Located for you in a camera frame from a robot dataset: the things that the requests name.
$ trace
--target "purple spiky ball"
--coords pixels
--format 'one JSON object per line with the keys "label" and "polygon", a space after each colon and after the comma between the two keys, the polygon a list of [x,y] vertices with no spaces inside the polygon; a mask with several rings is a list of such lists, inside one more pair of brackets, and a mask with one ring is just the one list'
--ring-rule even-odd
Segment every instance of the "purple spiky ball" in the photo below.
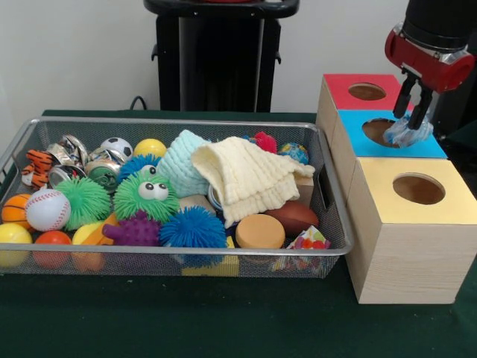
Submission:
{"label": "purple spiky ball", "polygon": [[155,220],[149,220],[144,211],[128,220],[121,220],[119,227],[105,225],[103,235],[114,240],[119,246],[158,246],[157,238],[161,225]]}

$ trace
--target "basketball ball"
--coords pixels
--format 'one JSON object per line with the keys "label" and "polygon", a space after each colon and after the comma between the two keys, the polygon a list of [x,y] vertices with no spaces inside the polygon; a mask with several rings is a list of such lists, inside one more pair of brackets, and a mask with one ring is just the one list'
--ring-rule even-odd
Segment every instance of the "basketball ball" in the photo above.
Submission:
{"label": "basketball ball", "polygon": [[29,231],[34,231],[31,225],[27,222],[27,216],[25,212],[25,206],[29,198],[30,194],[18,194],[8,199],[1,209],[1,221],[5,224],[12,222],[14,224],[23,226]]}

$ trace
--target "black and white soccer ball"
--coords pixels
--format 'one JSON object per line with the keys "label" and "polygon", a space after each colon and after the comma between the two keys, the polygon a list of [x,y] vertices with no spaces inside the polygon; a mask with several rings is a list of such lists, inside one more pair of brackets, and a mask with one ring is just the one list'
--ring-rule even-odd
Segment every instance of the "black and white soccer ball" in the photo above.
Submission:
{"label": "black and white soccer ball", "polygon": [[133,147],[129,144],[126,140],[122,138],[109,138],[106,139],[102,144],[101,147],[104,149],[109,149],[113,151],[118,151],[119,153],[123,154],[127,160],[133,157]]}

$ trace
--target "black cable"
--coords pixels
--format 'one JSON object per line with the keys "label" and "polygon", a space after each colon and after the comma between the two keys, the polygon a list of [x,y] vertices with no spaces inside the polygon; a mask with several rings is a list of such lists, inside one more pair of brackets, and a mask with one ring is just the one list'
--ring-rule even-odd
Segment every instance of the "black cable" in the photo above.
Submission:
{"label": "black cable", "polygon": [[131,106],[129,107],[130,110],[133,110],[133,109],[134,109],[134,106],[136,105],[136,102],[137,102],[137,101],[141,101],[141,103],[142,103],[142,108],[143,108],[144,110],[148,110],[148,106],[146,105],[146,102],[145,102],[144,98],[141,97],[140,95],[137,95],[137,96],[134,98],[133,103],[131,103]]}

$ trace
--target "green spiky ball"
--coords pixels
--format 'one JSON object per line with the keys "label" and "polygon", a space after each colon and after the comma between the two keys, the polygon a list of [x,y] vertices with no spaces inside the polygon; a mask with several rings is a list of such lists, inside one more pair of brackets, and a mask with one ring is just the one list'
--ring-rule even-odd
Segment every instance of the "green spiky ball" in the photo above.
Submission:
{"label": "green spiky ball", "polygon": [[[139,187],[143,183],[164,184],[168,189],[168,196],[163,200],[145,199],[139,194]],[[114,196],[114,211],[118,220],[127,220],[136,215],[139,210],[148,214],[150,220],[168,222],[169,217],[179,210],[179,199],[171,182],[160,175],[146,175],[136,173],[123,180]]]}
{"label": "green spiky ball", "polygon": [[72,207],[65,225],[67,230],[77,230],[83,225],[104,220],[110,213],[110,196],[89,178],[64,180],[55,189],[68,198]]}

